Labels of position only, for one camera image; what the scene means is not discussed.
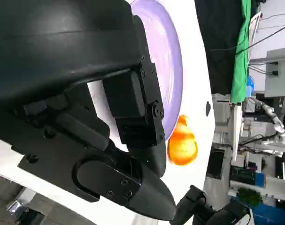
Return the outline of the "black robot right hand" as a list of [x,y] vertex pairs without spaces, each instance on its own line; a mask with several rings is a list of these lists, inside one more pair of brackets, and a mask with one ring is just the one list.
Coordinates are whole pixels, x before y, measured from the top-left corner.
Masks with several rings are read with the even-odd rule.
[[248,207],[233,199],[218,211],[208,207],[206,202],[205,193],[191,185],[177,204],[176,214],[170,224],[183,225],[193,217],[196,225],[235,225],[246,215],[251,215]]

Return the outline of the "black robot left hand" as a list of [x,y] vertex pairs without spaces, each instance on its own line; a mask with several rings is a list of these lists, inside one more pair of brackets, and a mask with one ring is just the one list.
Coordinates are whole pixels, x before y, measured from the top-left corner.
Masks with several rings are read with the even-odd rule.
[[19,167],[89,202],[171,221],[164,109],[124,0],[0,0],[0,140]]

